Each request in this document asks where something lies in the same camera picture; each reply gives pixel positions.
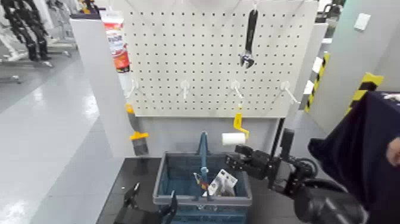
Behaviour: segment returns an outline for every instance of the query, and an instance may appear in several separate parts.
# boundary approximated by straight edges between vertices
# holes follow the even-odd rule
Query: blue basket
[[[208,173],[203,174],[210,183],[221,169],[225,169],[238,179],[234,188],[236,196],[198,197],[203,190],[196,184],[193,173],[200,173],[201,167],[205,166],[207,152],[205,133],[202,134],[202,139],[197,153],[164,154],[153,192],[154,204],[159,206],[169,204],[170,195],[175,191],[179,206],[173,223],[246,223],[247,211],[252,203],[249,179],[245,172],[232,170],[225,165],[226,153],[208,153]]]

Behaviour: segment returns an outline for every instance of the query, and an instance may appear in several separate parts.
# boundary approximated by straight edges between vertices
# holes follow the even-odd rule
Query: yellow black caution stripe
[[[382,83],[382,81],[383,76],[375,76],[371,73],[366,73],[362,78],[360,87],[357,91],[355,91],[353,100],[351,101],[349,108],[346,110],[345,115],[347,115],[351,111],[351,109],[358,104],[358,102],[367,91],[375,91],[375,89]]]
[[[321,65],[320,71],[318,72],[317,77],[315,78],[314,87],[312,89],[310,96],[308,97],[307,104],[305,105],[305,108],[304,108],[304,110],[306,112],[310,112],[311,104],[314,102],[315,92],[317,91],[318,87],[320,86],[320,81],[321,81],[322,76],[324,75],[326,63],[329,60],[329,56],[330,56],[329,53],[324,54],[324,59],[322,60],[322,65]]]

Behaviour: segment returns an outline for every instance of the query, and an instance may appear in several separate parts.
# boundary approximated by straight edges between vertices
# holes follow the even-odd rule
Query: black metal pole
[[[272,149],[271,149],[271,154],[270,154],[271,158],[274,157],[275,152],[276,152],[276,148],[278,147],[279,137],[280,137],[280,134],[282,133],[282,128],[283,128],[283,123],[284,122],[285,122],[285,118],[284,117],[279,119],[278,128],[277,128],[276,133],[275,133],[274,144],[272,145]]]

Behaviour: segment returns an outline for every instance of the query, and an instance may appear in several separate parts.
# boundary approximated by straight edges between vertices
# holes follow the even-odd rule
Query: pegboard
[[[137,116],[285,117],[317,11],[316,1],[259,1],[255,64],[239,65],[253,1],[124,0],[130,75]],[[189,85],[187,98],[180,84]],[[237,80],[239,91],[231,90]]]

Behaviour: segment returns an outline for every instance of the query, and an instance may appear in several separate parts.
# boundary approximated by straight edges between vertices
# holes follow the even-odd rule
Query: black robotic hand
[[[139,193],[140,183],[128,190],[124,196],[124,204],[114,224],[170,224],[176,214],[178,202],[175,191],[171,194],[171,203],[158,211],[146,211],[136,204],[136,196]]]

